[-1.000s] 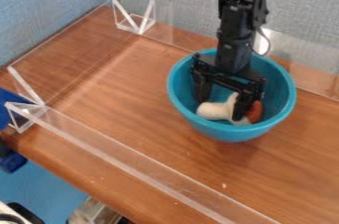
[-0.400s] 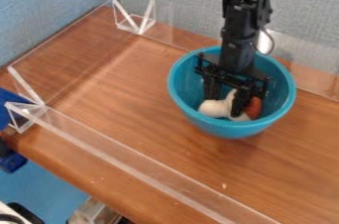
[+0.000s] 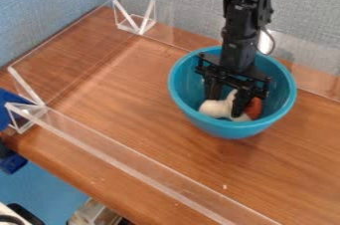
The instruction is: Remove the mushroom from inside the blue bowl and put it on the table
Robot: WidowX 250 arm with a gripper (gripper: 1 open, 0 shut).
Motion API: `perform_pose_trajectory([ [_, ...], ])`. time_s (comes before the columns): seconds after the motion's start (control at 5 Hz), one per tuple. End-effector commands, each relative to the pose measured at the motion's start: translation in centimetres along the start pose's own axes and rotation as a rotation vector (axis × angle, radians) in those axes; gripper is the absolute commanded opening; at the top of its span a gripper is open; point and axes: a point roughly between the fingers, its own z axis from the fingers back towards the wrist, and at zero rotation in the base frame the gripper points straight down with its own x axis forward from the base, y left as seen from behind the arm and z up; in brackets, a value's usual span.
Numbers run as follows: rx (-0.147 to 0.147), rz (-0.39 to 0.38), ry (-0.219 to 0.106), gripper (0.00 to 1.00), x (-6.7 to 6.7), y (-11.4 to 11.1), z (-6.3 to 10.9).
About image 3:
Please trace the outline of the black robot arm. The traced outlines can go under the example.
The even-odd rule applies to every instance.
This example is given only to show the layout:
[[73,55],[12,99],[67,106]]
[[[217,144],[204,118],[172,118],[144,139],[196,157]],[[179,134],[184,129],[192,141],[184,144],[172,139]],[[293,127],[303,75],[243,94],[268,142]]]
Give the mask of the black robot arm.
[[260,32],[271,22],[271,0],[223,0],[220,54],[199,52],[195,71],[204,79],[204,97],[217,100],[221,88],[236,90],[231,116],[239,117],[255,98],[265,99],[271,77],[256,67]]

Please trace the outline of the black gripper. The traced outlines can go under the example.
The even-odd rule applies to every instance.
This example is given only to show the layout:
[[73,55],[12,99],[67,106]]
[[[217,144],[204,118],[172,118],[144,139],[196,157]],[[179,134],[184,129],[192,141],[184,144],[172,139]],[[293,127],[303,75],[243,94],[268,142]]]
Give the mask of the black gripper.
[[271,78],[255,64],[257,47],[253,40],[227,43],[220,53],[201,51],[196,54],[195,71],[204,79],[204,95],[219,100],[224,86],[233,88],[231,116],[240,117],[253,98],[264,99]]

